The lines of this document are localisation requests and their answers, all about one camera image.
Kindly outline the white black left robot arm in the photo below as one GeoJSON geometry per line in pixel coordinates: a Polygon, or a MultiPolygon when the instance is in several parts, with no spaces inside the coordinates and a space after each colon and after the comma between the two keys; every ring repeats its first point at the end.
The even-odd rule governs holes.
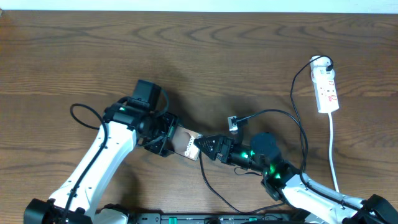
{"type": "Polygon", "coordinates": [[[24,223],[132,223],[133,216],[119,205],[98,204],[125,157],[141,146],[162,157],[173,154],[169,141],[178,117],[165,106],[157,109],[160,86],[138,80],[131,96],[107,107],[97,136],[72,175],[48,200],[33,199],[24,211],[24,223]]]}

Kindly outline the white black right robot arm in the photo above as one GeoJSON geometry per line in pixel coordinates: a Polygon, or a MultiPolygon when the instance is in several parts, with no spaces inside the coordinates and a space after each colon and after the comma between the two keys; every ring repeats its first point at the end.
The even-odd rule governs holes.
{"type": "Polygon", "coordinates": [[[327,223],[397,223],[397,210],[376,194],[367,200],[344,195],[312,180],[283,159],[269,133],[255,135],[249,146],[222,135],[193,140],[211,160],[262,174],[261,184],[275,200],[305,210],[327,223]]]}

